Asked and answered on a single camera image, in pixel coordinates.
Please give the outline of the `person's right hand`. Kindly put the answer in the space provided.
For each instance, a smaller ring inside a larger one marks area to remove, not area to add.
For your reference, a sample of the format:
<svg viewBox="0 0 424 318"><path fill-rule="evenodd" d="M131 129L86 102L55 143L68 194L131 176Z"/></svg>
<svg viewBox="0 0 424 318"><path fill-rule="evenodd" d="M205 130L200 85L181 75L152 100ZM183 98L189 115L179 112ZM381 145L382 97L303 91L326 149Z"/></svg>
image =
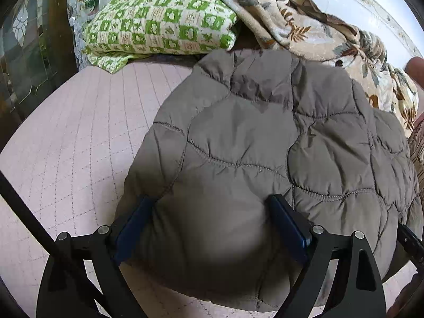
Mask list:
<svg viewBox="0 0 424 318"><path fill-rule="evenodd" d="M389 308L387 317L424 318L423 274L416 273Z"/></svg>

